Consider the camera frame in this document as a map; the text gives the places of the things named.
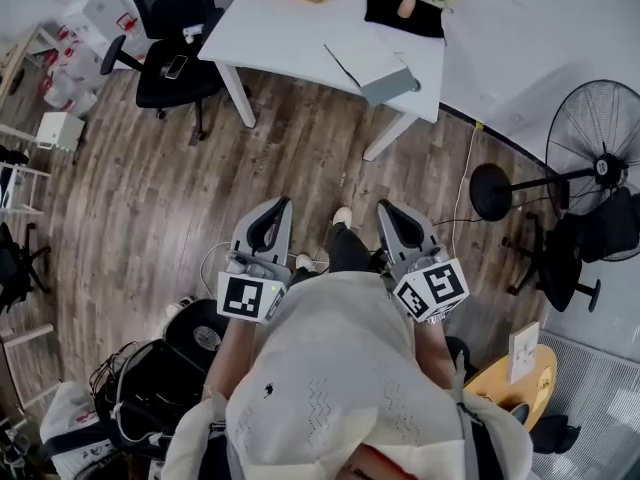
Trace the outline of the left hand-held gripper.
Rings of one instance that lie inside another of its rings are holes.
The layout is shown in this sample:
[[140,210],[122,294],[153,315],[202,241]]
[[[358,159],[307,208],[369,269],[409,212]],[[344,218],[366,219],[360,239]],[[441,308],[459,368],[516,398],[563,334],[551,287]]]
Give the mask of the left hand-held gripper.
[[[236,225],[227,266],[218,273],[217,313],[268,324],[288,291],[293,203],[285,196],[253,208]],[[272,253],[269,262],[245,253]]]

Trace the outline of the grey-green notebook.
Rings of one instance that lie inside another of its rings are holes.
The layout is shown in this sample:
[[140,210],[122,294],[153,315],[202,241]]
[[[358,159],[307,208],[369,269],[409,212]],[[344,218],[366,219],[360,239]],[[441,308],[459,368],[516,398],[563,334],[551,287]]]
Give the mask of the grey-green notebook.
[[406,63],[380,46],[325,44],[324,48],[371,106],[412,92],[415,86]]

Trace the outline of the person's left forearm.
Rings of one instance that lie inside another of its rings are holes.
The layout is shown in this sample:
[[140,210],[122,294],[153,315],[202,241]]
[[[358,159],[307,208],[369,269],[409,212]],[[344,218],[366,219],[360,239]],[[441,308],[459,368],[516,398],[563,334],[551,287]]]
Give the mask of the person's left forearm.
[[256,341],[262,337],[264,326],[254,322],[231,319],[220,347],[207,373],[202,399],[214,394],[229,400],[250,371],[255,357]]

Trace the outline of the person's black trousers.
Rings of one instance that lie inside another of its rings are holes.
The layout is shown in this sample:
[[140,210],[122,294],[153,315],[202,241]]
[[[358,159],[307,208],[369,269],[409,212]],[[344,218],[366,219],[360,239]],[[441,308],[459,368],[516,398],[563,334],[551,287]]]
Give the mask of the person's black trousers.
[[[343,225],[332,226],[329,236],[329,273],[338,272],[370,272],[371,253],[355,232]],[[302,281],[319,275],[317,270],[310,272],[297,270],[288,281],[291,287]]]

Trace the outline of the white table leg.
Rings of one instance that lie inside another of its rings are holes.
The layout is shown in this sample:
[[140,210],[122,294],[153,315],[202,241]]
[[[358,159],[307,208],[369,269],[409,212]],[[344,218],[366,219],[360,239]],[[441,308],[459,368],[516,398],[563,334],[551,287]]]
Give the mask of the white table leg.
[[406,113],[394,117],[367,147],[363,154],[363,160],[373,161],[417,120],[418,117]]
[[215,65],[244,125],[248,128],[254,128],[256,125],[256,117],[249,103],[244,85],[240,80],[237,68],[221,62],[215,62]]

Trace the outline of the black round stool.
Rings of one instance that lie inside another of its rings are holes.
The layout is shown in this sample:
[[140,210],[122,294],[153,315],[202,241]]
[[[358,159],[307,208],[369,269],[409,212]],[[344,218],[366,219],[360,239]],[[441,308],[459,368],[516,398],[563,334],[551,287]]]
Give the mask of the black round stool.
[[465,370],[464,382],[469,382],[478,373],[478,369],[470,361],[471,354],[469,347],[462,339],[458,337],[446,336],[445,339],[455,368],[457,368],[458,357],[460,355],[463,356],[463,364]]

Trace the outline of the person's white knit top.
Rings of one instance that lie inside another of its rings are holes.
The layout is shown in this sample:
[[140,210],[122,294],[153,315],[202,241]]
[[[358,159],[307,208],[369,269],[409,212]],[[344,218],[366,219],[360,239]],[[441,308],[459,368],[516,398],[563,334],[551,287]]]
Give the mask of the person's white knit top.
[[455,401],[420,370],[413,328],[373,273],[293,286],[226,409],[241,480],[335,480],[367,445],[418,480],[464,480]]

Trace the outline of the white card stand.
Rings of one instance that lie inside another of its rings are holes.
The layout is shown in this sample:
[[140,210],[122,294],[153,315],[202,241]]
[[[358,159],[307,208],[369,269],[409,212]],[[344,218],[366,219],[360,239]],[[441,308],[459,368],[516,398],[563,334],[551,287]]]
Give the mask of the white card stand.
[[531,322],[509,336],[507,379],[515,384],[531,373],[536,362],[539,323]]

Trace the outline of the round wooden table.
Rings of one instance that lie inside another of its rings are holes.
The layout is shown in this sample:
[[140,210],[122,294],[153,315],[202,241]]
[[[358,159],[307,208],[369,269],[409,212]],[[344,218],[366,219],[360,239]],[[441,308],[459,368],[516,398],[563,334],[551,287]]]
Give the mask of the round wooden table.
[[555,388],[556,355],[549,346],[538,344],[533,370],[514,384],[507,378],[508,368],[509,360],[504,356],[472,377],[465,389],[488,398],[503,409],[512,409],[520,403],[528,404],[530,412],[524,427],[531,431],[543,415]]

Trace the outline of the smartphone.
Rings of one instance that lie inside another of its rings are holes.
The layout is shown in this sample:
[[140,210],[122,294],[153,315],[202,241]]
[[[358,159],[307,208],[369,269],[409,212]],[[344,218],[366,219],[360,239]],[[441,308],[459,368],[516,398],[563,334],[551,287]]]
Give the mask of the smartphone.
[[176,80],[189,58],[185,55],[177,55],[172,62],[166,67],[164,77],[170,80]]

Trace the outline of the black cloth mat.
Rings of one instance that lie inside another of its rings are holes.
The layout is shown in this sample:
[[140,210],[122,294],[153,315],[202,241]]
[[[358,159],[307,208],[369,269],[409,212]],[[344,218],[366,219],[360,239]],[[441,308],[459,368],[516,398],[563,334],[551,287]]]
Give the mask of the black cloth mat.
[[377,23],[425,38],[444,39],[442,10],[417,0],[407,18],[398,15],[403,0],[366,0],[366,22]]

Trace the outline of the white shelf rack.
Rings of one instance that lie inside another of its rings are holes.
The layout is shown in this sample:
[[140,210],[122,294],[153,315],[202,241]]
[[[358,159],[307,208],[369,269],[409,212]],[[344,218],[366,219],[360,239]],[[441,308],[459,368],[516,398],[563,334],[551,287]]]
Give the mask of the white shelf rack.
[[[0,144],[0,214],[42,215],[36,206],[39,183],[46,184],[50,174],[29,166],[30,157],[17,149]],[[25,182],[29,189],[26,202],[19,201],[20,187]]]

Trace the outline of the stack of clear storage boxes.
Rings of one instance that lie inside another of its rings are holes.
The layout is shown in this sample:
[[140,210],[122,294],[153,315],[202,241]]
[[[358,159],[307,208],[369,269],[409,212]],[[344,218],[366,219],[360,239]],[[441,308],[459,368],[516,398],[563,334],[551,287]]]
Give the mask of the stack of clear storage boxes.
[[55,0],[62,6],[57,39],[61,43],[56,67],[85,98],[104,84],[100,73],[111,43],[125,37],[123,51],[144,63],[151,41],[138,12],[128,0]]

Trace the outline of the white printed bag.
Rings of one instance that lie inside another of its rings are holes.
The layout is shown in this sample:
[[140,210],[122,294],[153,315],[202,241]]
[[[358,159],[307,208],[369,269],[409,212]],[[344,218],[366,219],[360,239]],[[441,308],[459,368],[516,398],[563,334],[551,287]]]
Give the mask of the white printed bag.
[[130,460],[112,443],[93,397],[79,383],[58,386],[40,437],[60,480],[132,480]]

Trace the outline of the black pedestal fan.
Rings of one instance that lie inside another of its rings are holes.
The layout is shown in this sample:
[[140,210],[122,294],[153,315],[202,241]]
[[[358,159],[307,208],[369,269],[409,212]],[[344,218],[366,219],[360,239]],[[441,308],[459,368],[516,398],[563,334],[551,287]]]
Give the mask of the black pedestal fan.
[[544,187],[558,217],[591,219],[584,232],[590,261],[640,254],[640,94],[623,83],[594,80],[557,109],[547,136],[543,177],[514,184],[499,166],[478,166],[469,195],[478,216],[496,222],[513,193]]

